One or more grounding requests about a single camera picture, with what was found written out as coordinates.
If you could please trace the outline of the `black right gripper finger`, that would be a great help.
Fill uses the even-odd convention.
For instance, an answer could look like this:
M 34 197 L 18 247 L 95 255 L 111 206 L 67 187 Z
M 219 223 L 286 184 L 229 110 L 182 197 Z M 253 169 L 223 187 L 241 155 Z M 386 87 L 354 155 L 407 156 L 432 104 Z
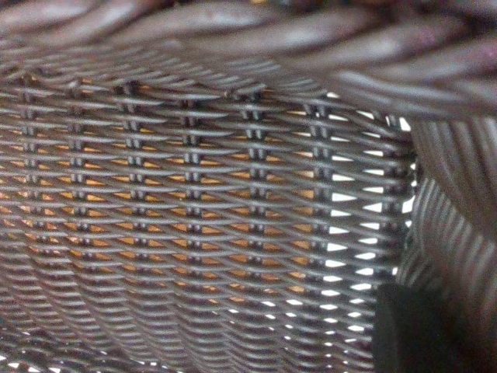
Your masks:
M 376 372 L 495 372 L 496 365 L 478 351 L 483 346 L 463 342 L 434 294 L 394 283 L 377 289 Z

